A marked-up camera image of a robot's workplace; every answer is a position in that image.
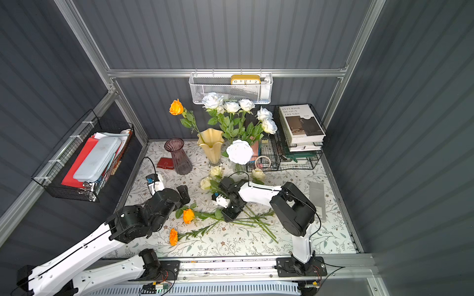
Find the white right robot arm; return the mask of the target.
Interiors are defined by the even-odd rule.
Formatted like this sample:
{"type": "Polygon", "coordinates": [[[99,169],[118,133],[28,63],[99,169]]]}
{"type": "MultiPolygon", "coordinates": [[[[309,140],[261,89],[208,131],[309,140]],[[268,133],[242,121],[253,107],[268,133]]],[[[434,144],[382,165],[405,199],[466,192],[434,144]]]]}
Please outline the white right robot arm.
{"type": "Polygon", "coordinates": [[[266,186],[224,177],[218,188],[229,199],[222,210],[226,222],[236,220],[249,202],[270,207],[285,230],[292,235],[292,257],[295,263],[310,263],[313,257],[310,237],[315,233],[312,227],[318,219],[317,209],[296,185],[287,182],[282,186],[266,186]]]}

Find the orange yellow rose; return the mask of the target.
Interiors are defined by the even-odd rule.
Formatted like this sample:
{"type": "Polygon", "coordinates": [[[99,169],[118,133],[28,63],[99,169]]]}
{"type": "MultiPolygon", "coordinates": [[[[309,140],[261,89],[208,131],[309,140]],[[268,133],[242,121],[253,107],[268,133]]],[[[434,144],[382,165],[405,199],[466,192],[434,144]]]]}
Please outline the orange yellow rose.
{"type": "Polygon", "coordinates": [[[171,103],[169,113],[175,117],[181,116],[180,123],[185,128],[190,129],[192,133],[196,133],[198,137],[200,136],[200,130],[193,111],[188,111],[179,99],[176,99],[171,103]]]}

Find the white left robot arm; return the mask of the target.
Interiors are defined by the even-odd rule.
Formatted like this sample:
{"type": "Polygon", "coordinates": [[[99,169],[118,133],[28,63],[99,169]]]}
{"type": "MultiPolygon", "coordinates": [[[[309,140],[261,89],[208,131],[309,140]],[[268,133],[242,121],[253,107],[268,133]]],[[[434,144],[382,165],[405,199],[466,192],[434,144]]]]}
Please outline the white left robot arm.
{"type": "Polygon", "coordinates": [[[177,261],[161,263],[153,249],[100,268],[90,266],[137,238],[150,238],[171,213],[190,203],[186,186],[165,188],[138,205],[124,206],[85,239],[42,265],[17,272],[14,296],[82,296],[124,281],[175,279],[177,261]]]}

